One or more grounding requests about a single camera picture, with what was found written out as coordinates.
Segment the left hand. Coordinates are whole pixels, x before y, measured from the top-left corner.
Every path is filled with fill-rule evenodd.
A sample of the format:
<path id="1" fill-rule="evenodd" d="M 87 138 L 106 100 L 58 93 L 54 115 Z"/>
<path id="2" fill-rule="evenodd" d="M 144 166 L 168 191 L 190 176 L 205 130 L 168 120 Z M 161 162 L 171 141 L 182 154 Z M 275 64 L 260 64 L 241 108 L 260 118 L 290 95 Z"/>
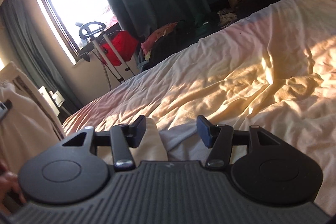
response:
<path id="1" fill-rule="evenodd" d="M 11 212 L 4 205 L 4 199 L 8 192 L 13 190 L 16 194 L 19 195 L 21 203 L 26 203 L 26 199 L 21 191 L 21 188 L 18 184 L 18 176 L 9 171 L 6 163 L 1 160 L 1 184 L 0 184 L 0 194 L 1 194 L 1 212 L 5 215 L 10 215 Z"/>

